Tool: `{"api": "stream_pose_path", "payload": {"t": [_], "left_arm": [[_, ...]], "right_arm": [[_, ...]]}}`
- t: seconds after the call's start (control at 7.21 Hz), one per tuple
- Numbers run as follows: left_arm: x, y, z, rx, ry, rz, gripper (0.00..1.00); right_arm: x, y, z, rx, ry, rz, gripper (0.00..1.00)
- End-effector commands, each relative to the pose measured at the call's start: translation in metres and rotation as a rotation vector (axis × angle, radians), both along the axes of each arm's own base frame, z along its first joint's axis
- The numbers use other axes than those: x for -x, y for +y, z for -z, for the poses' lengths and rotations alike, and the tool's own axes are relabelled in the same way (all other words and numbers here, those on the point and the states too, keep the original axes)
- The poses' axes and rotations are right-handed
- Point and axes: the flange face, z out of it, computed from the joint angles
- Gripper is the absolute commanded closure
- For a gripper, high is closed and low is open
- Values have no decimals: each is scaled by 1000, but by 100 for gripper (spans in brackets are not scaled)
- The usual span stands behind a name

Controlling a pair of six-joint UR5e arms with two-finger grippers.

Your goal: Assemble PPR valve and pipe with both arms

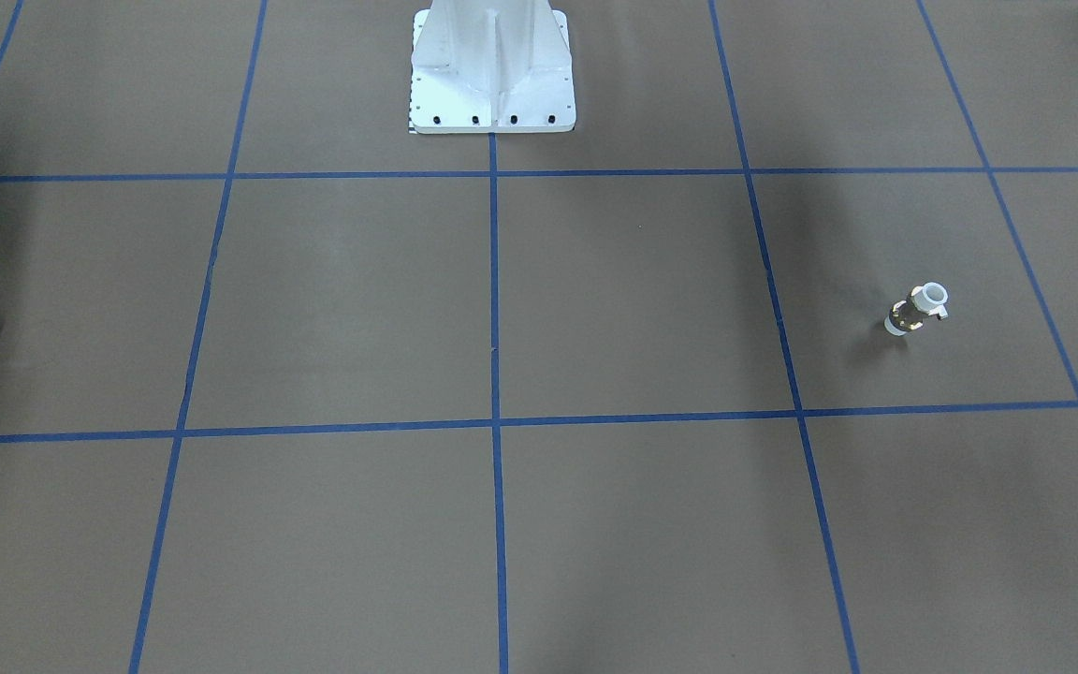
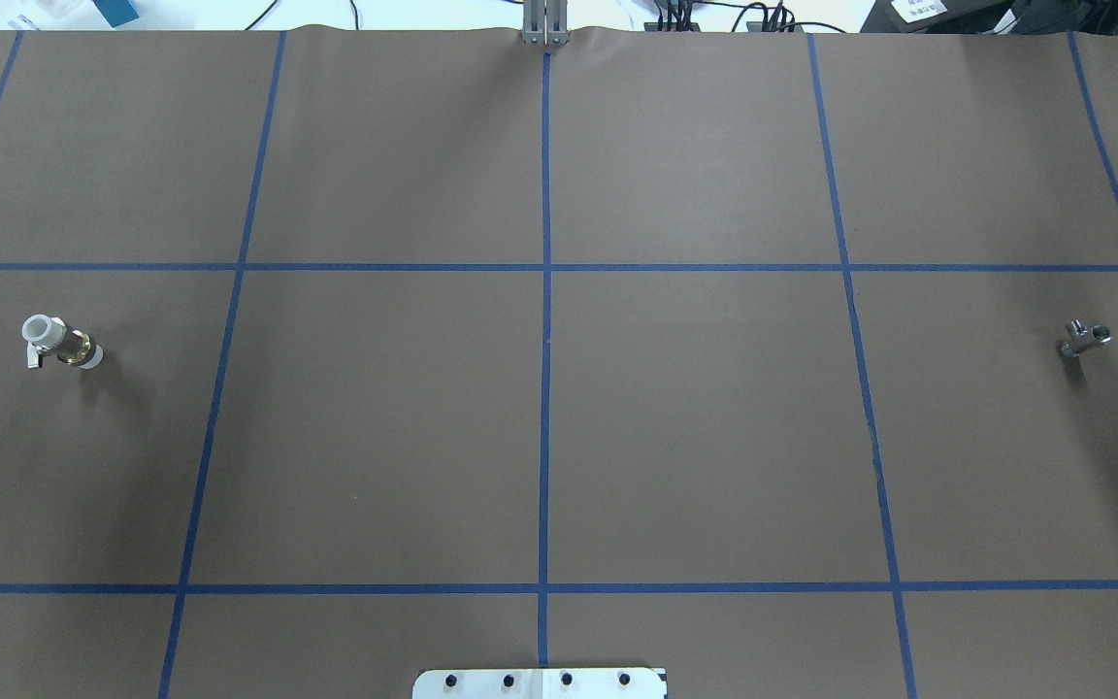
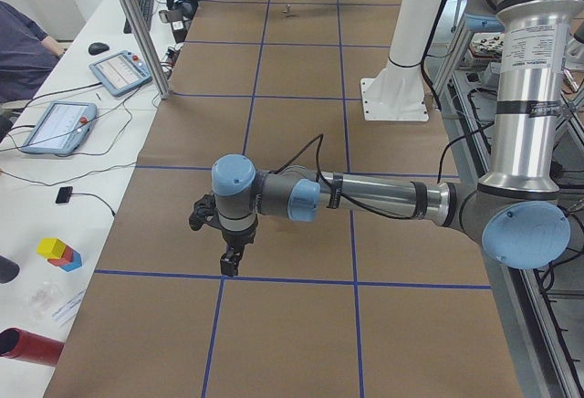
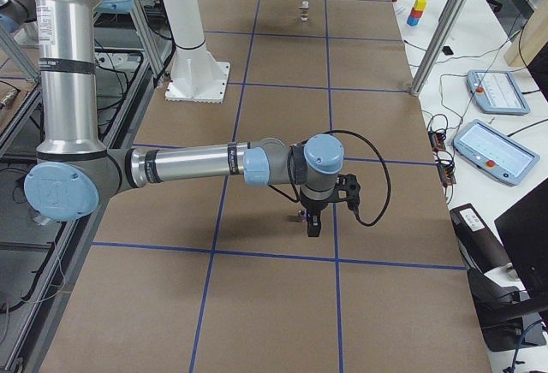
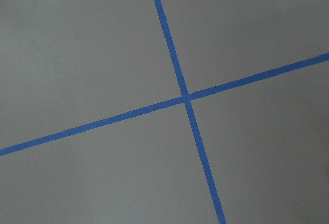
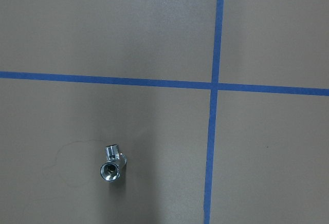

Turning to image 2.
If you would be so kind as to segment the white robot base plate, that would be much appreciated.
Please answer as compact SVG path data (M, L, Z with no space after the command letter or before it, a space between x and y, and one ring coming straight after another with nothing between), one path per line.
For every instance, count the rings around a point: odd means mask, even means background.
M664 669L647 667L435 669L413 698L667 698Z

